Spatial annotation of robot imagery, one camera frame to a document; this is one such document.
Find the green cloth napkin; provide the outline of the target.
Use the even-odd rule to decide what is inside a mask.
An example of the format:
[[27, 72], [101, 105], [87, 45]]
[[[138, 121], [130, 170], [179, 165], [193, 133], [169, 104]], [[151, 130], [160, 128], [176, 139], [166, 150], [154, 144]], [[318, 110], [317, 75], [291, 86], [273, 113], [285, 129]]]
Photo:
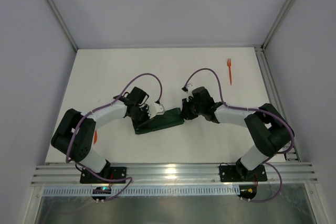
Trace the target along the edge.
[[184, 124], [184, 120], [182, 119], [180, 114], [180, 108], [172, 108], [165, 111], [163, 115], [157, 115], [152, 119], [149, 119], [149, 117], [147, 116], [141, 121], [132, 120], [135, 134], [147, 134], [150, 132], [155, 132], [182, 125]]

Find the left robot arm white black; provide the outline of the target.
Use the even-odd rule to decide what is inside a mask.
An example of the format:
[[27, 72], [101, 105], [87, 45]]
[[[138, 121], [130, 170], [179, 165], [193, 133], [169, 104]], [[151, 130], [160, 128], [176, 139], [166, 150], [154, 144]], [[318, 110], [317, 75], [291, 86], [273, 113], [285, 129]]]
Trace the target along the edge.
[[65, 154], [67, 162], [74, 161], [98, 179], [109, 181], [112, 179], [110, 162], [92, 149], [96, 131], [114, 120], [125, 117], [140, 124], [148, 121], [148, 98], [149, 95], [145, 91], [134, 87], [130, 93], [116, 96], [111, 103], [90, 112], [69, 109], [61, 119], [51, 139], [51, 145]]

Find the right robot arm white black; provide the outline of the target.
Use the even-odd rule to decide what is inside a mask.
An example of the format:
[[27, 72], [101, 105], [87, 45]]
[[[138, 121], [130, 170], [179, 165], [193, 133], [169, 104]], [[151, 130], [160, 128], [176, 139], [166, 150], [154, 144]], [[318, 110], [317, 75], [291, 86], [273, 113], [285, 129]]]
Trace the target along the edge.
[[216, 124], [232, 124], [248, 129], [253, 146], [239, 158], [234, 176], [248, 181], [256, 170], [275, 156], [285, 145], [292, 143], [294, 132], [270, 103], [258, 108], [242, 108], [215, 102], [205, 87], [194, 88], [188, 84], [182, 88], [187, 97], [182, 100], [181, 117], [193, 120], [199, 116]]

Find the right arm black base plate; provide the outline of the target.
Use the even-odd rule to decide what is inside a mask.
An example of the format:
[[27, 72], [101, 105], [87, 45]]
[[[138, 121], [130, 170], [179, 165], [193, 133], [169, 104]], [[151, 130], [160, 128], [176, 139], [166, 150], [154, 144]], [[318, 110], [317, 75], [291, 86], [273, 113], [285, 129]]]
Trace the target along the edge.
[[243, 165], [220, 164], [218, 169], [221, 182], [266, 182], [268, 180], [263, 165], [247, 170]]

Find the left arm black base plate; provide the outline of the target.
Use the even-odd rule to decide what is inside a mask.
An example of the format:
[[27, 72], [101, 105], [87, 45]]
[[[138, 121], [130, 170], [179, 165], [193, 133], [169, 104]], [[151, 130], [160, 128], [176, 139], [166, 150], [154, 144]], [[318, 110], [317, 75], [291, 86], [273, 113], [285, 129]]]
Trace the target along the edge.
[[[101, 173], [98, 174], [100, 177], [108, 180], [118, 180], [122, 179], [120, 182], [113, 182], [114, 184], [125, 184], [125, 178], [127, 175], [127, 168], [126, 167], [107, 167], [102, 170]], [[91, 174], [86, 169], [81, 172], [80, 177], [81, 184], [107, 184], [108, 182], [102, 180], [93, 174]]]

